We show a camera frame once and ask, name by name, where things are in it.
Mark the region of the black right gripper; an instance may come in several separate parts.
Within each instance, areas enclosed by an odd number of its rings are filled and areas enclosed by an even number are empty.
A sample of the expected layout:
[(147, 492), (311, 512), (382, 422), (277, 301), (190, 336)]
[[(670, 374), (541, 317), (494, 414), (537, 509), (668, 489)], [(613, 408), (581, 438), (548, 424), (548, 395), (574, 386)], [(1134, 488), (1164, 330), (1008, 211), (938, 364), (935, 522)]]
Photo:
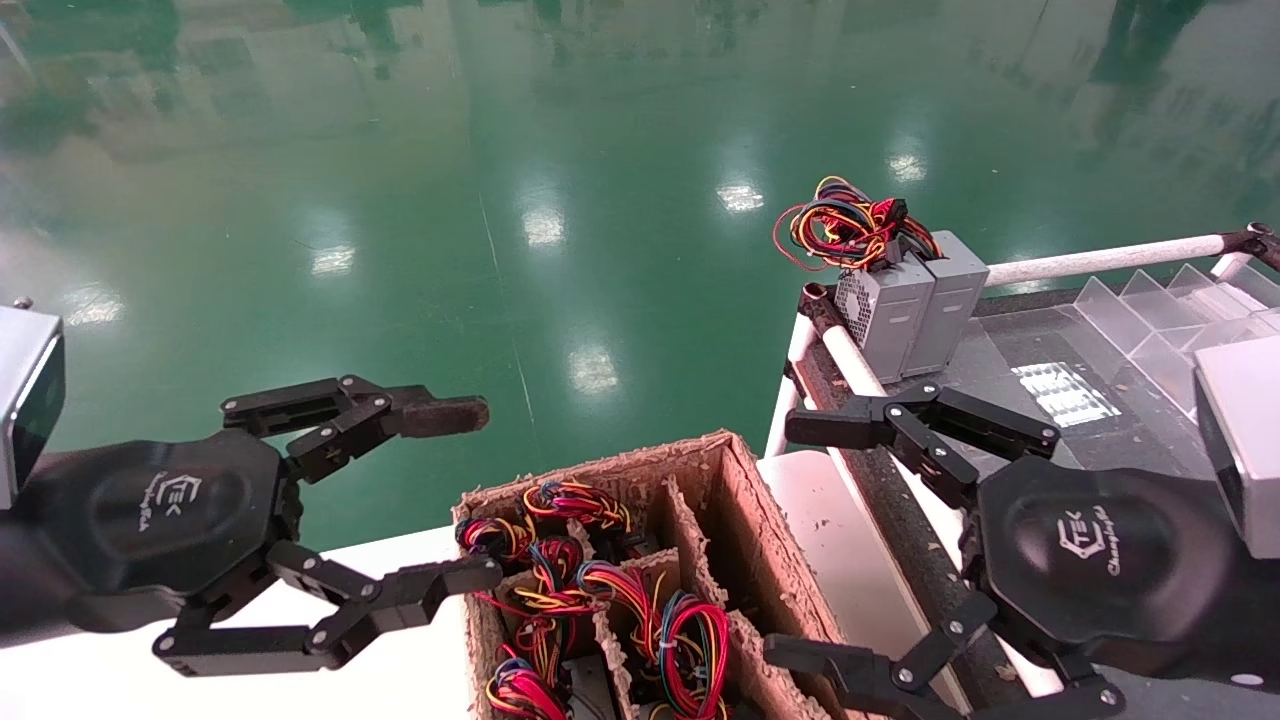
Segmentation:
[[(1056, 659), (1062, 689), (979, 708), (972, 719), (1121, 714), (1124, 693), (1062, 660), (1069, 656), (1133, 675), (1277, 691), (1277, 561), (1251, 555), (1215, 483), (1056, 465), (1044, 459), (1053, 456), (1057, 427), (936, 384), (854, 395), (836, 413), (791, 410), (785, 437), (887, 448), (951, 509), (973, 509), (965, 575), (982, 593), (902, 659), (795, 635), (765, 638), (769, 665), (823, 676), (844, 708), (963, 717), (932, 696), (931, 683), (988, 629), (1041, 666)], [(948, 439), (1011, 464), (979, 480)]]

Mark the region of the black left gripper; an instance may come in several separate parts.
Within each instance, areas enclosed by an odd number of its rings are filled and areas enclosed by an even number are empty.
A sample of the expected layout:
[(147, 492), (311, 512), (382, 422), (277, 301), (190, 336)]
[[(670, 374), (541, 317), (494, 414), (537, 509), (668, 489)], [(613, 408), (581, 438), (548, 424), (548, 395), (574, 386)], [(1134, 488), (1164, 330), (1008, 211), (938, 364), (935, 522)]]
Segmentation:
[[(302, 514), (293, 480), (315, 484), (396, 437), (477, 432), (490, 419), (483, 396), (439, 398), (425, 386), (342, 375), (230, 397), (221, 414), (224, 428), (241, 430), (38, 461), (38, 632), (132, 632), (179, 614), (154, 656), (182, 676), (317, 673), (381, 635), (431, 624), (452, 596), (500, 583), (502, 568), (484, 555), (374, 579), (291, 542)], [(288, 434), (285, 460), (261, 441)], [(234, 612), (269, 573), (333, 614), (315, 626), (215, 626), (214, 606)], [(183, 609), (191, 603), (205, 606)]]

